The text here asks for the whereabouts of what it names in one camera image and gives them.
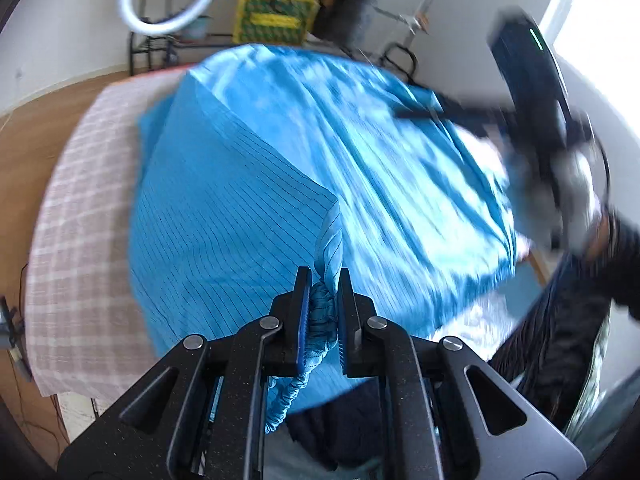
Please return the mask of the white gloved right hand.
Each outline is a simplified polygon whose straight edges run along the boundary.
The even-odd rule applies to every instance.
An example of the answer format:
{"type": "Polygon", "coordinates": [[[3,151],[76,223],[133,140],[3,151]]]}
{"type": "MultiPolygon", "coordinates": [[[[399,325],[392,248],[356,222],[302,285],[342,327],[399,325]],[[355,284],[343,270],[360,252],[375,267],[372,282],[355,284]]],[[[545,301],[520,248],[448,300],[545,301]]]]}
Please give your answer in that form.
{"type": "Polygon", "coordinates": [[[552,155],[547,179],[523,154],[511,153],[504,164],[515,229],[549,252],[562,250],[576,256],[589,252],[603,208],[582,150],[552,155]]]}

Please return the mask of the black sleeved right forearm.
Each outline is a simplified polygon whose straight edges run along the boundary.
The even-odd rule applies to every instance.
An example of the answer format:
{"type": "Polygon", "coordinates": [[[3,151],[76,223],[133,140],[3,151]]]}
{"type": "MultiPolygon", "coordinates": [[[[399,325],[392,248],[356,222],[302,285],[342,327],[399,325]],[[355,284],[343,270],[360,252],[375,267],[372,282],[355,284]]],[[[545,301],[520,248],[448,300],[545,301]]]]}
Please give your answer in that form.
{"type": "Polygon", "coordinates": [[[588,260],[597,290],[639,321],[639,228],[606,210],[588,260]]]}

